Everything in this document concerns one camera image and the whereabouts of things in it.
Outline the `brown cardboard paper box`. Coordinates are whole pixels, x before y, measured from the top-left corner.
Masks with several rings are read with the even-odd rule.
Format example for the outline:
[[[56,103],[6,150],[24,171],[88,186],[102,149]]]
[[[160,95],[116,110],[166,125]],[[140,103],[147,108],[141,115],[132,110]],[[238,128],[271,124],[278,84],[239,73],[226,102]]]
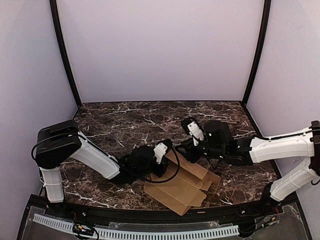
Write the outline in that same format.
[[[205,191],[210,188],[216,191],[221,178],[201,165],[187,161],[180,153],[171,150],[166,157],[169,159],[169,165],[165,174],[158,178],[152,173],[151,179],[158,182],[173,176],[178,167],[177,159],[180,162],[179,172],[165,183],[146,182],[144,192],[183,216],[190,208],[200,207],[207,197]]]

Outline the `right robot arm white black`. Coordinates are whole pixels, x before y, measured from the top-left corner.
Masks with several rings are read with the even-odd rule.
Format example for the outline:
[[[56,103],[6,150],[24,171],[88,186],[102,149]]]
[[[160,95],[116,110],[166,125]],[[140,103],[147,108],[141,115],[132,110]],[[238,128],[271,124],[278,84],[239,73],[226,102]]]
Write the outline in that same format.
[[[194,118],[181,122],[190,137],[175,147],[187,161],[217,159],[233,166],[251,166],[264,161],[302,157],[303,161],[282,178],[267,184],[264,202],[281,202],[288,195],[320,176],[320,122],[312,121],[300,131],[276,136],[233,138],[229,125],[211,120],[200,126]]]

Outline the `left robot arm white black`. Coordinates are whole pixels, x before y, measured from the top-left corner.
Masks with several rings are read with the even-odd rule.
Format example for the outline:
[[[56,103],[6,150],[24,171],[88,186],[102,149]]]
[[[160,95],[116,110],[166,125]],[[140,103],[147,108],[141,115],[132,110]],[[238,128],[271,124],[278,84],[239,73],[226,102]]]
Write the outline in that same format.
[[[169,165],[165,156],[172,145],[170,139],[165,139],[153,147],[135,147],[117,158],[90,141],[74,120],[67,120],[38,132],[31,157],[41,172],[48,201],[57,204],[65,200],[60,165],[66,159],[81,162],[116,185],[132,184],[149,174],[162,177]]]

